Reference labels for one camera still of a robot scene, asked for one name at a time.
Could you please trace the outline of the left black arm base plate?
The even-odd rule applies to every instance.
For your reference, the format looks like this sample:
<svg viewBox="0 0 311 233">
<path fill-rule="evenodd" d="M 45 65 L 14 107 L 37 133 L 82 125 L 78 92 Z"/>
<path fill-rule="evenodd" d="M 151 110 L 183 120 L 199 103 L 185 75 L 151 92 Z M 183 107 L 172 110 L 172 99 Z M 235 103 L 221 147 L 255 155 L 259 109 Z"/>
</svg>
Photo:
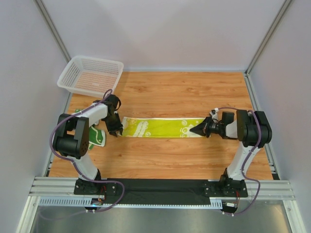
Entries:
<svg viewBox="0 0 311 233">
<path fill-rule="evenodd" d="M 117 195 L 118 188 L 120 186 L 117 183 L 94 183 L 82 179 L 77 179 L 74 187 L 75 195 Z"/>
</svg>

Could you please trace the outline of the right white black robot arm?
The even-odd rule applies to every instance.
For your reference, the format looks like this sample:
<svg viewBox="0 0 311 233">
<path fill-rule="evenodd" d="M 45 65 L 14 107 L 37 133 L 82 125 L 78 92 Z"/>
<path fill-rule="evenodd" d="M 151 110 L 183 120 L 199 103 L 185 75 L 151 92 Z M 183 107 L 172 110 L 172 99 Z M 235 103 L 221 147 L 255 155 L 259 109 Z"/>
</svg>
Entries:
<svg viewBox="0 0 311 233">
<path fill-rule="evenodd" d="M 246 176 L 248 168 L 255 155 L 270 143 L 271 126 L 263 111 L 223 111 L 221 119 L 218 119 L 218 112 L 218 108 L 211 110 L 209 116 L 191 128 L 190 132 L 207 138 L 217 134 L 222 139 L 238 140 L 239 147 L 220 179 L 204 183 L 205 193 L 213 197 L 232 197 L 235 194 L 247 197 L 245 180 L 250 180 Z"/>
</svg>

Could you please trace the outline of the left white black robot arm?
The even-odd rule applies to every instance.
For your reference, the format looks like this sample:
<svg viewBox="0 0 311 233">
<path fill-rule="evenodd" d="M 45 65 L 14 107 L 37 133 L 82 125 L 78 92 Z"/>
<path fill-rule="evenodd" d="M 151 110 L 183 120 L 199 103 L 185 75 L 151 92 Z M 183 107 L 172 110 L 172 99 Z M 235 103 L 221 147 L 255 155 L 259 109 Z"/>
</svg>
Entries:
<svg viewBox="0 0 311 233">
<path fill-rule="evenodd" d="M 99 170 L 88 155 L 89 128 L 100 121 L 107 131 L 116 137 L 122 134 L 118 109 L 121 102 L 94 102 L 75 114 L 62 114 L 50 136 L 50 147 L 54 155 L 69 161 L 79 174 L 79 179 L 91 183 L 104 183 Z"/>
</svg>

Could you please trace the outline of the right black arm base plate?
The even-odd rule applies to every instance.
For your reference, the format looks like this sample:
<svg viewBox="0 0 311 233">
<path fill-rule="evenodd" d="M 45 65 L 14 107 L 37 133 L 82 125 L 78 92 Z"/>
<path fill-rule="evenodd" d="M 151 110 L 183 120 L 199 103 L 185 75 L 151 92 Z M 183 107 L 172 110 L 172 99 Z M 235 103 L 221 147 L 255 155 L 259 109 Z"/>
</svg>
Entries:
<svg viewBox="0 0 311 233">
<path fill-rule="evenodd" d="M 237 184 L 220 184 L 215 181 L 207 181 L 203 183 L 203 190 L 204 195 L 207 197 L 248 197 L 248 191 L 244 181 Z"/>
</svg>

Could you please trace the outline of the yellow-green crocodile towel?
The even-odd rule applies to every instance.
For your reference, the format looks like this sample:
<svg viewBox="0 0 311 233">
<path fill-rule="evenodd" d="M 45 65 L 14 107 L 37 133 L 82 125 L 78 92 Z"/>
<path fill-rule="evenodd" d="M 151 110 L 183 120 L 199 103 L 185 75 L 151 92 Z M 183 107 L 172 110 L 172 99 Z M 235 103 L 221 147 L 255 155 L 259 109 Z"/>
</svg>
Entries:
<svg viewBox="0 0 311 233">
<path fill-rule="evenodd" d="M 203 122 L 203 118 L 133 118 L 122 120 L 123 137 L 133 138 L 192 138 L 200 135 L 191 128 Z"/>
</svg>

